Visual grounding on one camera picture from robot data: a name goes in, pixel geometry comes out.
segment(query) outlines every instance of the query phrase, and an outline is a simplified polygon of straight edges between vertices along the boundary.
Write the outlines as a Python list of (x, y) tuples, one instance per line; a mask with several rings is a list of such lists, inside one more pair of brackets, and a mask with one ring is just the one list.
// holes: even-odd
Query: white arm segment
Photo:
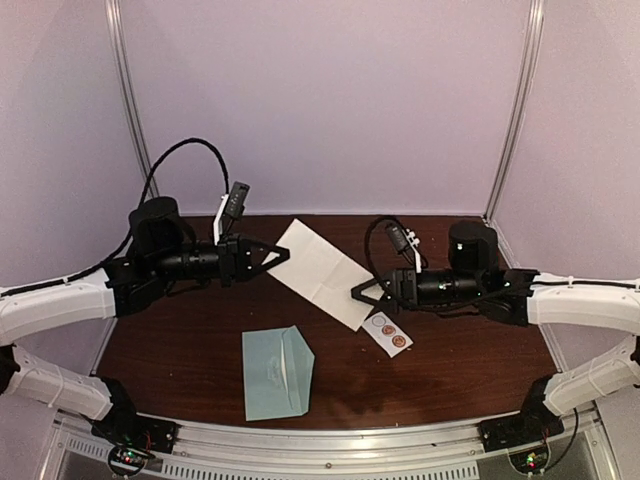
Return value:
[[(116, 314), (113, 290), (103, 269), (75, 282), (0, 297), (0, 346), (69, 323)], [(0, 289), (0, 294), (8, 289)]]
[[(543, 273), (534, 281), (570, 281)], [(622, 281), (637, 285), (638, 280)], [(568, 323), (592, 327), (613, 328), (640, 336), (640, 291), (599, 285), (531, 287), (527, 299), (529, 323)]]
[(20, 371), (13, 374), (6, 394), (21, 395), (46, 403), (50, 408), (80, 413), (102, 420), (112, 407), (107, 386), (96, 377), (87, 377), (60, 368), (22, 347), (14, 347)]
[(545, 406), (555, 415), (622, 387), (640, 384), (640, 365), (631, 359), (636, 338), (629, 336), (607, 353), (578, 368), (554, 375), (545, 389)]

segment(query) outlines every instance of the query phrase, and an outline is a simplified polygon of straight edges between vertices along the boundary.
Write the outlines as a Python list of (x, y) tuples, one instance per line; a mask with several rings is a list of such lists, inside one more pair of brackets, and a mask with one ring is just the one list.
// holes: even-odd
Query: black cable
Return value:
[(224, 233), (229, 233), (231, 231), (231, 228), (233, 228), (233, 224), (236, 223), (235, 219), (231, 219), (229, 220), (229, 224), (227, 225), (227, 228), (224, 229)]
[(460, 317), (479, 317), (480, 312), (457, 312), (457, 313), (436, 313), (440, 318), (460, 318)]
[[(227, 194), (229, 193), (229, 172), (227, 171), (227, 165), (224, 163), (224, 159), (222, 158), (222, 155), (220, 154), (220, 151), (215, 147), (215, 145), (207, 142), (206, 140), (203, 140), (201, 138), (193, 137), (193, 138), (187, 138), (185, 140), (182, 140), (182, 141), (176, 143), (175, 145), (170, 147), (166, 152), (164, 152), (160, 156), (160, 158), (158, 158), (158, 160), (155, 161), (155, 163), (151, 167), (151, 170), (149, 170), (147, 178), (146, 178), (146, 180), (144, 182), (144, 187), (142, 188), (142, 194), (140, 195), (140, 201), (138, 202), (138, 207), (137, 208), (140, 208), (140, 206), (144, 203), (145, 198), (147, 198), (147, 194), (149, 193), (149, 189), (151, 188), (151, 181), (153, 180), (153, 176), (155, 175), (156, 170), (158, 169), (158, 167), (160, 165), (162, 165), (162, 163), (167, 159), (167, 157), (169, 155), (171, 155), (173, 152), (175, 152), (176, 150), (178, 150), (179, 148), (181, 148), (181, 147), (183, 147), (185, 145), (189, 145), (189, 144), (193, 144), (193, 143), (204, 145), (209, 150), (211, 150), (213, 152), (213, 154), (216, 156), (216, 158), (218, 159), (218, 163), (220, 163), (220, 169), (222, 170), (222, 176), (224, 177), (225, 193), (227, 193)], [(103, 260), (101, 260), (100, 262), (96, 263), (92, 267), (89, 267), (89, 268), (87, 268), (85, 270), (82, 270), (81, 272), (78, 272), (78, 273), (75, 273), (75, 274), (73, 274), (73, 275), (71, 275), (69, 277), (66, 277), (66, 282), (73, 282), (73, 281), (79, 280), (79, 279), (84, 278), (84, 277), (86, 277), (88, 275), (91, 275), (92, 273), (97, 272), (101, 268), (104, 268), (104, 266), (106, 264), (111, 262), (120, 253), (122, 253), (122, 251), (125, 249), (125, 247), (129, 243), (129, 240), (131, 240), (131, 230), (129, 230), (127, 232), (126, 237), (124, 238), (122, 243), (120, 243), (120, 245), (118, 245), (118, 248), (116, 248), (113, 252), (111, 252), (109, 255), (107, 255)], [(41, 283), (32, 283), (30, 285), (24, 285), (22, 287), (16, 287), (16, 288), (11, 288), (9, 290), (6, 290), (5, 292), (0, 294), (0, 298), (9, 297), (11, 295), (18, 295), (18, 294), (21, 294), (21, 293), (32, 292), (34, 290), (40, 290), (40, 289), (43, 289), (43, 288), (55, 287), (57, 285), (63, 285), (64, 283), (65, 283), (65, 279), (48, 280), (46, 282), (41, 282)]]
[(543, 282), (543, 281), (535, 281), (531, 282), (531, 285), (541, 285), (544, 287), (566, 287), (568, 285), (597, 285), (599, 287), (616, 287), (616, 288), (636, 288), (636, 285), (632, 283), (624, 283), (624, 282), (610, 282), (607, 280), (574, 280), (573, 282), (569, 282), (567, 280), (562, 280), (559, 282)]
[(404, 228), (404, 225), (402, 225), (402, 222), (400, 222), (400, 220), (398, 220), (397, 217), (393, 215), (382, 215), (376, 218), (375, 220), (373, 220), (373, 222), (369, 224), (369, 226), (367, 227), (367, 230), (364, 233), (364, 258), (365, 258), (365, 261), (367, 262), (367, 268), (369, 269), (369, 271), (373, 275), (373, 278), (376, 280), (380, 288), (382, 288), (382, 291), (385, 293), (387, 297), (395, 300), (399, 306), (407, 310), (419, 309), (418, 305), (413, 304), (411, 302), (407, 302), (403, 298), (400, 298), (393, 292), (393, 290), (389, 288), (389, 286), (386, 284), (386, 282), (383, 280), (382, 276), (378, 272), (378, 269), (376, 268), (375, 264), (373, 263), (373, 259), (371, 258), (371, 236), (374, 230), (376, 229), (376, 227), (380, 225), (382, 222), (386, 222), (386, 221), (395, 223), (399, 228), (402, 229), (403, 232), (406, 231), (406, 229)]
[(575, 416), (576, 419), (576, 425), (573, 427), (573, 434), (571, 435), (571, 439), (569, 440), (569, 443), (567, 444), (567, 448), (564, 449), (564, 452), (562, 452), (562, 455), (560, 455), (558, 457), (558, 459), (553, 462), (552, 465), (546, 467), (544, 469), (544, 473), (547, 473), (549, 470), (551, 470), (552, 468), (555, 468), (556, 466), (558, 466), (558, 464), (564, 460), (564, 457), (567, 456), (567, 453), (569, 453), (569, 450), (571, 450), (571, 446), (573, 445), (573, 442), (575, 442), (576, 440), (576, 436), (578, 435), (578, 425), (580, 423), (580, 415), (578, 414), (578, 409), (574, 408), (573, 409), (573, 414)]
[(411, 256), (406, 251), (402, 252), (402, 256), (404, 257), (404, 259), (407, 261), (409, 265), (411, 265), (412, 267), (416, 266), (415, 260), (411, 258)]

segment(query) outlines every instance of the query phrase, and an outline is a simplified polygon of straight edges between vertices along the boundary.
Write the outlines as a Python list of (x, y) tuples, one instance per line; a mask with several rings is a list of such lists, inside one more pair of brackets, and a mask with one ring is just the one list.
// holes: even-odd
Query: dark wood surface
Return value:
[[(364, 264), (372, 217), (298, 216)], [(275, 242), (293, 217), (247, 217), (235, 228)], [(447, 265), (452, 217), (404, 217), (432, 267)], [(206, 238), (210, 221), (194, 219)], [(381, 270), (405, 266), (384, 233), (373, 252)], [(482, 317), (442, 320), (402, 313), (394, 320), (415, 342), (391, 359), (362, 330), (354, 333), (269, 275), (245, 284), (163, 299), (123, 318), (99, 375), (122, 381), (141, 412), (183, 420), (270, 428), (419, 425), (517, 410), (531, 382), (555, 372), (535, 327)], [(245, 422), (242, 332), (296, 325), (316, 361), (309, 413)]]

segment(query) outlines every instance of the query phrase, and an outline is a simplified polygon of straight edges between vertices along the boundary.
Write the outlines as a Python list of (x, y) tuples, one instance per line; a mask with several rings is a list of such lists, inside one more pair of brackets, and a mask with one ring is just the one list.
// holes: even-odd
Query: white wall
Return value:
[[(523, 266), (640, 277), (639, 25), (634, 0), (547, 2), (538, 71), (496, 217)], [(570, 366), (624, 336), (553, 330)], [(624, 478), (640, 478), (640, 392), (599, 406)]]
[[(0, 284), (77, 271), (122, 240), (142, 180), (103, 2), (0, 2)], [(22, 340), (88, 372), (105, 334), (85, 322)], [(0, 479), (35, 478), (53, 411), (0, 397)]]
[[(520, 68), (529, 1), (123, 2), (152, 158), (198, 135), (251, 213), (479, 214)], [(201, 147), (158, 175), (189, 213), (221, 192)]]

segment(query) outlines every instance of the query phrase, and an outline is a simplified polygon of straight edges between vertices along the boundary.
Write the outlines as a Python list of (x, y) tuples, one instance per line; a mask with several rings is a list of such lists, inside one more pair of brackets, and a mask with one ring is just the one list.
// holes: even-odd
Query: folded paper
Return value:
[[(372, 307), (352, 299), (351, 289), (371, 280), (373, 276), (297, 219), (284, 232), (277, 245), (288, 248), (291, 258), (269, 270), (269, 274), (357, 331)], [(380, 298), (382, 289), (372, 287), (367, 291), (367, 296)]]

